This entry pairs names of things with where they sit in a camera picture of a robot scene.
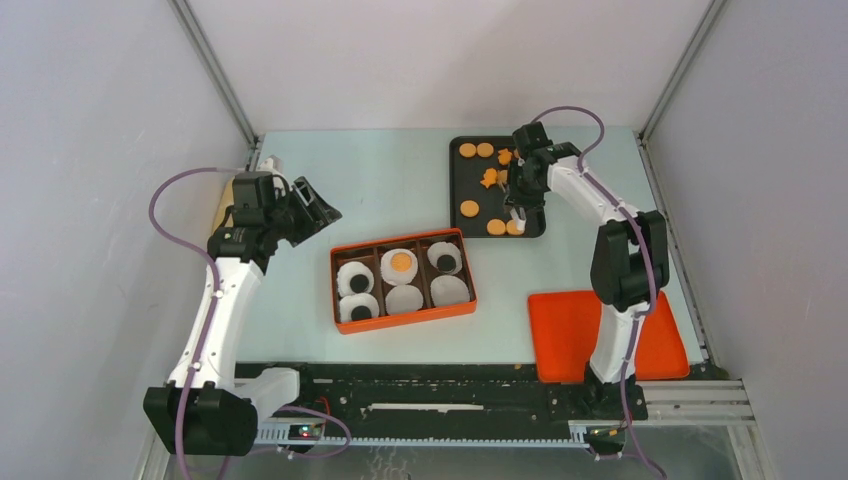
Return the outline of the metal tongs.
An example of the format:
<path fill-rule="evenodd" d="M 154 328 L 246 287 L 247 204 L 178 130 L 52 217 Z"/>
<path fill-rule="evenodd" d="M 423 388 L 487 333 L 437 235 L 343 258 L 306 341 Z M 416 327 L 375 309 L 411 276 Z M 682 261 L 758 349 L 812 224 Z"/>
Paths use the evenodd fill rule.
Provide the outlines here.
<path fill-rule="evenodd" d="M 525 215 L 525 213 L 523 212 L 522 209 L 520 209 L 520 208 L 516 209 L 514 206 L 509 205 L 507 203 L 507 197 L 508 197 L 508 194 L 509 194 L 508 183 L 507 183 L 506 187 L 499 186 L 499 188 L 504 193 L 504 211 L 509 215 L 510 220 L 514 220 L 516 222 L 517 228 L 520 231 L 522 231 L 522 234 L 523 234 L 526 230 L 526 215 Z"/>

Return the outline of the black cookie tray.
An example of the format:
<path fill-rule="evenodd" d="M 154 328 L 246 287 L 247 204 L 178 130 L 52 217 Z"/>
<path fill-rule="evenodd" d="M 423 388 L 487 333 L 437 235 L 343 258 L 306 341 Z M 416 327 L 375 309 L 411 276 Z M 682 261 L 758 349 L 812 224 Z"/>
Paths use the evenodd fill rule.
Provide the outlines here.
<path fill-rule="evenodd" d="M 475 145 L 483 142 L 491 143 L 495 152 L 489 158 L 476 155 L 473 158 L 463 158 L 458 148 L 463 143 Z M 508 170 L 497 164 L 497 151 L 510 149 L 517 157 L 515 143 L 509 136 L 458 136 L 449 143 L 449 193 L 451 226 L 459 229 L 467 238 L 487 238 L 486 224 L 491 219 L 501 219 L 505 223 L 510 220 L 504 211 L 504 193 L 499 186 L 489 189 L 480 184 L 484 171 L 488 168 Z M 460 213 L 460 204 L 465 200 L 476 201 L 480 213 L 474 218 L 465 218 Z"/>

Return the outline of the black sandwich cookie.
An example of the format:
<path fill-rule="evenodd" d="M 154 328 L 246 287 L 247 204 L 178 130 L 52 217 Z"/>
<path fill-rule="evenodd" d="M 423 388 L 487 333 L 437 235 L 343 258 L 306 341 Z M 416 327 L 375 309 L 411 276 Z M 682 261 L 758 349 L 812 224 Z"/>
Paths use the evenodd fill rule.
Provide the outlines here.
<path fill-rule="evenodd" d="M 457 267 L 456 259 L 449 254 L 437 258 L 436 268 L 443 274 L 454 274 Z"/>
<path fill-rule="evenodd" d="M 372 288 L 370 277 L 363 273 L 354 274 L 350 278 L 348 285 L 354 294 L 369 293 Z"/>
<path fill-rule="evenodd" d="M 350 312 L 352 321 L 366 320 L 373 317 L 371 308 L 367 305 L 357 305 Z"/>

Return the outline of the orange cookie box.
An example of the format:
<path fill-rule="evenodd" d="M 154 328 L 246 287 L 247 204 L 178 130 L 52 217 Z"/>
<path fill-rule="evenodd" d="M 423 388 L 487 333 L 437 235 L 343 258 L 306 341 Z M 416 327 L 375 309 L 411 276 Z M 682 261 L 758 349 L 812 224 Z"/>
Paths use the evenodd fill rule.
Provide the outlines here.
<path fill-rule="evenodd" d="M 330 251 L 333 322 L 345 335 L 471 314 L 477 294 L 457 228 Z"/>

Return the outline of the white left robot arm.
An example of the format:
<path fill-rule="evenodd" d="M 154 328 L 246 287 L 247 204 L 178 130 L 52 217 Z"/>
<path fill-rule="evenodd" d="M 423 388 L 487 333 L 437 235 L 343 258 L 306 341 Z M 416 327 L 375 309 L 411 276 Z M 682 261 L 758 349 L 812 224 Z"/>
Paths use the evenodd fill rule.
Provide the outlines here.
<path fill-rule="evenodd" d="M 158 188 L 148 207 L 154 229 L 197 253 L 206 279 L 197 315 L 180 358 L 161 387 L 151 387 L 143 410 L 169 453 L 177 456 L 245 456 L 259 424 L 281 408 L 304 416 L 315 388 L 298 371 L 270 367 L 244 384 L 236 381 L 235 354 L 256 290 L 280 241 L 296 247 L 341 217 L 304 177 L 274 171 L 236 173 L 233 204 L 199 247 L 157 221 Z"/>

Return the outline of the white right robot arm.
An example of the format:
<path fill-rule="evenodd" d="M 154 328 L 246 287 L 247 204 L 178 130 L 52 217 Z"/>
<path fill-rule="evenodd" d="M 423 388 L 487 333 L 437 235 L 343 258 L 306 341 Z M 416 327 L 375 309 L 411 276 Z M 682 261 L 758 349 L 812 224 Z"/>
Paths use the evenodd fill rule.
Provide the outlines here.
<path fill-rule="evenodd" d="M 541 122 L 519 127 L 512 139 L 518 157 L 508 167 L 504 209 L 516 230 L 524 231 L 547 193 L 559 195 L 597 227 L 590 281 L 602 311 L 589 359 L 597 381 L 583 388 L 581 402 L 591 416 L 606 418 L 622 403 L 614 383 L 634 375 L 642 320 L 669 279 L 666 220 L 615 194 L 588 167 L 584 152 L 550 140 Z"/>

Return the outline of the yellow cloth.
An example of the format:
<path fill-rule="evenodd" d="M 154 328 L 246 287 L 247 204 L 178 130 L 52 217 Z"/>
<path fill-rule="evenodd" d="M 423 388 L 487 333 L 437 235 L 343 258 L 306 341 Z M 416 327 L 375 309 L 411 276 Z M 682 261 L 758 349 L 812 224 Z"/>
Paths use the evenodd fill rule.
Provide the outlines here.
<path fill-rule="evenodd" d="M 220 201 L 218 203 L 217 211 L 213 219 L 213 224 L 211 228 L 212 233 L 214 233 L 221 226 L 231 227 L 233 224 L 233 221 L 230 218 L 231 207 L 234 204 L 233 181 L 234 177 L 231 177 L 224 186 L 224 190 L 222 192 Z"/>

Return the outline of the star orange cookie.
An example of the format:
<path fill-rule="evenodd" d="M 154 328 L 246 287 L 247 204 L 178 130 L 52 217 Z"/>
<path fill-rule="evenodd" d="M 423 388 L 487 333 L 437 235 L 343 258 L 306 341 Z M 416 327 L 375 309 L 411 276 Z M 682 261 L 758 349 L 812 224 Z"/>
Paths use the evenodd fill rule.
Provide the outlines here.
<path fill-rule="evenodd" d="M 482 175 L 482 179 L 480 180 L 480 184 L 489 189 L 493 185 L 496 185 L 499 180 L 499 171 L 494 168 L 488 168 L 484 171 Z"/>

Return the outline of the white paper cup liner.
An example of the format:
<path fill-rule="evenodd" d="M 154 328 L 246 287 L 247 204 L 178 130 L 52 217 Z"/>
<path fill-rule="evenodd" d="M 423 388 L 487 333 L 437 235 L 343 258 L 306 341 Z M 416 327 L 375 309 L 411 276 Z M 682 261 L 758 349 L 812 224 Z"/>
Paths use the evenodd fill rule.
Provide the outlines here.
<path fill-rule="evenodd" d="M 360 261 L 350 261 L 341 265 L 336 281 L 340 297 L 371 293 L 374 288 L 374 275 L 371 268 Z"/>
<path fill-rule="evenodd" d="M 440 275 L 430 283 L 430 295 L 435 307 L 445 307 L 471 301 L 468 285 L 452 275 Z"/>
<path fill-rule="evenodd" d="M 455 275 L 463 268 L 463 255 L 460 248 L 451 242 L 433 243 L 427 249 L 427 258 L 431 266 L 443 275 Z"/>
<path fill-rule="evenodd" d="M 421 290 L 410 284 L 395 286 L 385 297 L 386 312 L 390 316 L 416 312 L 423 306 Z"/>
<path fill-rule="evenodd" d="M 378 300 L 370 293 L 344 296 L 339 301 L 339 321 L 349 323 L 380 316 Z"/>
<path fill-rule="evenodd" d="M 409 249 L 396 248 L 385 252 L 380 259 L 382 280 L 391 286 L 410 284 L 418 273 L 418 260 Z"/>

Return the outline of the orange box lid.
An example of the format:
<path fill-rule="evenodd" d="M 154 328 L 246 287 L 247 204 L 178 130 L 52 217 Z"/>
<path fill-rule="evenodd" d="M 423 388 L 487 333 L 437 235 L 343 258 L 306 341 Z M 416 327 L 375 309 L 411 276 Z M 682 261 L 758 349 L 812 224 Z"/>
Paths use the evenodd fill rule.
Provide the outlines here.
<path fill-rule="evenodd" d="M 537 376 L 542 383 L 581 383 L 595 348 L 602 304 L 590 290 L 537 293 L 528 297 Z M 643 323 L 635 351 L 640 381 L 678 380 L 690 368 L 664 293 Z"/>

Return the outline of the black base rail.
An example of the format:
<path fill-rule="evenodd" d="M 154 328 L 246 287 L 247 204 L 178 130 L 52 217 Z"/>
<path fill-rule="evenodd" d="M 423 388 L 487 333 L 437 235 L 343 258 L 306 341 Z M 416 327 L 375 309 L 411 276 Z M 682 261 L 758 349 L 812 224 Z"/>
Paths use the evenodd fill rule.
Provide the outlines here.
<path fill-rule="evenodd" d="M 295 412 L 333 416 L 328 437 L 357 441 L 542 443 L 577 441 L 580 426 L 608 430 L 648 417 L 641 386 L 543 383 L 533 364 L 290 363 L 300 374 Z"/>

